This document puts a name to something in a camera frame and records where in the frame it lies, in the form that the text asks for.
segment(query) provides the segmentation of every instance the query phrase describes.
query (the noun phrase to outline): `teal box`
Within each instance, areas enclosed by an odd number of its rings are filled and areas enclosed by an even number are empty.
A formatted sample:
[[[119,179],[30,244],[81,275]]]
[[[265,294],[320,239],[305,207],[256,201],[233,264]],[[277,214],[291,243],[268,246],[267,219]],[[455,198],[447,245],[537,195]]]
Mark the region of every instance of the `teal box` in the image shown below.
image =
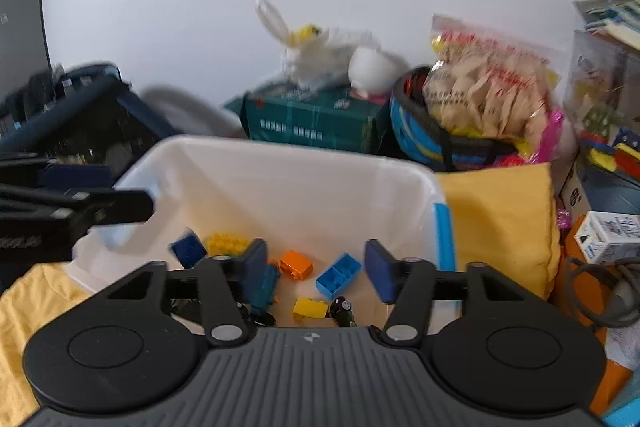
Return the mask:
[[[311,92],[288,82],[245,95],[240,119],[253,140],[372,154],[390,128],[388,103],[353,98],[348,87]]]

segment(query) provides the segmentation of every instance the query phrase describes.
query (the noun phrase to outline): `gray ribbed panel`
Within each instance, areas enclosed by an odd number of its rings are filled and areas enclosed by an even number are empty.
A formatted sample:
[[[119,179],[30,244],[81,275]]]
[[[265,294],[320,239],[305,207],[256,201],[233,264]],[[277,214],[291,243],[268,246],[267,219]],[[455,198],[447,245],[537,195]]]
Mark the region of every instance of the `gray ribbed panel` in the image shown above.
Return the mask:
[[[42,410],[24,425],[595,427],[601,423],[579,410],[535,421],[475,411],[437,387],[415,353],[378,345],[366,328],[262,328],[246,346],[210,351],[183,390],[145,412],[119,419],[76,419]]]

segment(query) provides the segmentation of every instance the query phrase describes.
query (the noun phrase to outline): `white box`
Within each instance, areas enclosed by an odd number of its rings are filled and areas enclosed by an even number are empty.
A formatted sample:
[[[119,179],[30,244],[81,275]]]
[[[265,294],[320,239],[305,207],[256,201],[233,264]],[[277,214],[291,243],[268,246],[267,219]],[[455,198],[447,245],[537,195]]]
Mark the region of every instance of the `white box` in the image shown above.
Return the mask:
[[[314,263],[309,279],[278,283],[271,314],[293,326],[296,298],[321,299],[315,280],[343,252],[363,261],[378,239],[402,259],[421,257],[454,269],[448,208],[432,171],[414,162],[251,140],[174,137],[153,147],[118,182],[145,188],[156,211],[138,225],[97,227],[76,243],[67,273],[96,292],[153,260],[180,263],[168,245],[187,227],[267,241]],[[360,325],[384,324],[387,306],[364,273],[345,290]]]
[[[575,241],[587,263],[613,264],[640,252],[640,221],[634,214],[588,212]]]
[[[579,216],[586,214],[591,210],[591,205],[589,204],[589,200],[587,199],[587,194],[582,187],[582,183],[580,182],[580,177],[576,172],[576,164],[577,161],[574,161],[574,164],[569,171],[569,175],[564,182],[564,186],[560,191],[560,199],[562,203],[564,203],[564,207],[571,214],[571,224],[574,225],[576,219]]]

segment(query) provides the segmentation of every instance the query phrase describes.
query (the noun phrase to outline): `black monitor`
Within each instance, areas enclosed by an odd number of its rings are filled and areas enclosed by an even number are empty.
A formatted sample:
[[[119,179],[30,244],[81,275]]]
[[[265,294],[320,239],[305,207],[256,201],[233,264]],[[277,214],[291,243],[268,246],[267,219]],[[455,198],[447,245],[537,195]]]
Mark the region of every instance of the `black monitor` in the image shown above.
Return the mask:
[[[40,0],[0,0],[0,100],[50,69]]]

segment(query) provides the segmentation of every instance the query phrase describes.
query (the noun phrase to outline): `orange box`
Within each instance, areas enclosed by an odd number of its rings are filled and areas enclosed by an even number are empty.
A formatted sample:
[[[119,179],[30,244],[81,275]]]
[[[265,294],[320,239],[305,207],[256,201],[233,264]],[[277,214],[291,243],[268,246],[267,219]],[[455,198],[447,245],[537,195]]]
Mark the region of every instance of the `orange box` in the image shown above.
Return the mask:
[[[280,270],[295,280],[303,280],[311,275],[314,264],[300,252],[289,250],[280,258]]]
[[[564,240],[564,247],[566,251],[560,258],[560,267],[558,275],[556,276],[556,287],[551,295],[551,302],[568,315],[572,313],[572,308],[566,296],[566,264],[568,263],[568,257],[575,257],[581,261],[585,261],[585,258],[580,251],[580,247],[578,247],[574,238],[574,235],[578,229],[580,229],[580,225],[583,220],[584,216],[580,216],[576,220],[571,232],[569,232]],[[578,275],[578,277],[574,278],[574,291],[583,304],[596,313],[603,312],[611,292],[608,287],[604,284],[600,284],[597,279],[586,273],[582,273]],[[577,318],[585,326],[589,326],[591,324],[591,321],[579,312],[577,314]],[[596,336],[598,340],[604,344],[607,339],[607,329],[600,328],[596,332]],[[600,382],[600,386],[596,391],[596,396],[593,397],[589,410],[595,415],[602,415],[632,375],[633,373],[626,367],[622,367],[612,360],[607,360],[607,368],[604,376],[602,377],[602,381]]]

